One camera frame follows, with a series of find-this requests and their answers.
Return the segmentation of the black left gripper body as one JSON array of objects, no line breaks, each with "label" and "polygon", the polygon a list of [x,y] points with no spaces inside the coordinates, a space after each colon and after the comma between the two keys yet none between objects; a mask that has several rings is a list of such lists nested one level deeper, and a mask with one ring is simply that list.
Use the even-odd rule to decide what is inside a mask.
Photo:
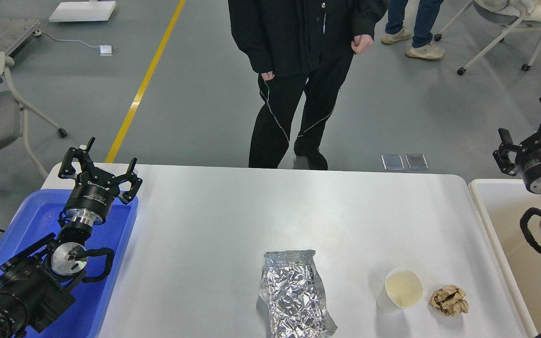
[{"label": "black left gripper body", "polygon": [[100,225],[107,221],[114,199],[120,194],[119,183],[110,184],[115,175],[97,170],[93,175],[88,171],[79,173],[75,186],[63,208],[66,217],[88,215],[89,225]]}]

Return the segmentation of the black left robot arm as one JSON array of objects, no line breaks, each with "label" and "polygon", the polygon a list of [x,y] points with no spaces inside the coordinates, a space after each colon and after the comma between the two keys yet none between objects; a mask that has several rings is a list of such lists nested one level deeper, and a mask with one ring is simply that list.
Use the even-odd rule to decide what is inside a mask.
[{"label": "black left robot arm", "polygon": [[60,231],[47,234],[0,266],[0,338],[23,338],[27,327],[42,332],[75,302],[79,283],[97,283],[112,271],[115,251],[87,249],[93,228],[105,224],[113,202],[134,201],[142,184],[133,158],[126,173],[96,167],[85,148],[67,150],[58,176],[75,185],[58,216]]}]

